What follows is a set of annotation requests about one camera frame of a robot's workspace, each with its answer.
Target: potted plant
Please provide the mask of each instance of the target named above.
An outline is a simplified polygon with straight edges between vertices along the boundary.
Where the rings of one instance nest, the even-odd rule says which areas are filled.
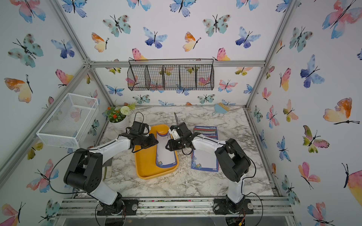
[[[129,125],[128,115],[131,114],[131,111],[135,109],[136,103],[127,104],[125,106],[114,106],[108,107],[104,112],[104,115],[107,116],[109,123],[119,130],[120,132],[125,132],[126,127]]]

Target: stationery paper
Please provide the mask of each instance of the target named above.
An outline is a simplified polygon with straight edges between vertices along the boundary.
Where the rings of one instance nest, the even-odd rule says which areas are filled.
[[[194,132],[199,132],[212,139],[218,139],[218,129],[216,126],[195,126]],[[204,150],[194,150],[191,158],[191,169],[210,172],[219,171],[219,162],[215,153],[209,153]]]
[[[167,132],[165,135],[157,133],[156,165],[160,168],[170,168],[176,165],[176,153],[166,149],[168,140],[171,139]]]

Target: teal butterfly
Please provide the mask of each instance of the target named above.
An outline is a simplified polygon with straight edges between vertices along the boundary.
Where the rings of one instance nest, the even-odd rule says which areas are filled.
[[[40,48],[40,45],[34,43],[35,39],[32,34],[27,34],[24,38],[22,45],[18,39],[16,39],[18,43],[13,42],[14,44],[20,46],[20,48],[13,48],[8,51],[8,56],[14,59],[20,59],[20,62],[23,65],[35,67],[35,62],[33,60],[36,59],[35,56],[43,56],[43,50]]]

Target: small brush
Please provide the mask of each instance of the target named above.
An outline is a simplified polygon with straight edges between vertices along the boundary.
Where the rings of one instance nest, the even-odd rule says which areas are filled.
[[[215,111],[212,113],[212,115],[215,115],[216,113],[225,114],[230,110],[230,108],[226,107],[223,103],[215,104],[214,109]]]

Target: white flower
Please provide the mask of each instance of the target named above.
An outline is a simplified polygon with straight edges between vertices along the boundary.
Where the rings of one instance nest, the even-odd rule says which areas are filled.
[[[131,113],[131,109],[128,106],[123,106],[121,107],[120,112],[123,115],[129,115]]]

